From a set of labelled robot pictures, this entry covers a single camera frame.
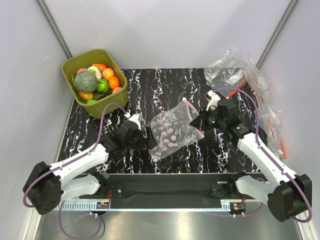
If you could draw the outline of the clear zip top bag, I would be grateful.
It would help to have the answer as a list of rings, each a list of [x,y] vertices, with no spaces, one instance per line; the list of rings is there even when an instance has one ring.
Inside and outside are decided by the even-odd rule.
[[[147,125],[156,141],[156,146],[148,151],[151,160],[162,160],[203,139],[204,133],[190,125],[198,116],[199,112],[185,97],[175,107],[156,115]]]

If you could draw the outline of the olive green plastic bin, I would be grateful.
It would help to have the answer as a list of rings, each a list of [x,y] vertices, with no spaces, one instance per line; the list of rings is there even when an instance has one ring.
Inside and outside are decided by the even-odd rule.
[[[77,70],[81,68],[88,68],[92,64],[104,64],[110,67],[115,76],[119,79],[120,86],[122,87],[116,93],[106,95],[105,93],[93,93],[95,103],[88,104],[86,100],[82,99],[79,95],[79,90],[74,85]],[[61,67],[64,78],[75,98],[75,101],[82,106],[85,111],[93,118],[100,119],[102,112],[108,104],[112,105],[106,110],[110,113],[120,107],[125,107],[128,102],[127,86],[128,81],[121,69],[117,66],[116,62],[112,59],[111,55],[104,49],[93,49],[78,56],[68,59]]]

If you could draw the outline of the white cauliflower toy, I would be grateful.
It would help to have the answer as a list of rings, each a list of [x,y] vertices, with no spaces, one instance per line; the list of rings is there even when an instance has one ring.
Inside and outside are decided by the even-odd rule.
[[[95,77],[100,80],[102,78],[102,73],[100,69],[96,66],[91,66],[87,69],[89,72],[93,73]]]

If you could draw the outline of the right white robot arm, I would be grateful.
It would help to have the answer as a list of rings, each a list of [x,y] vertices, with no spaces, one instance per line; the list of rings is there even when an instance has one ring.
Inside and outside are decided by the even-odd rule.
[[[312,218],[312,181],[287,167],[261,141],[250,123],[241,120],[240,112],[231,99],[214,100],[201,108],[190,123],[201,131],[221,130],[227,139],[246,154],[259,168],[267,182],[254,179],[247,173],[238,173],[226,184],[226,193],[232,198],[252,197],[266,205],[280,222],[285,222],[307,211],[305,222]]]

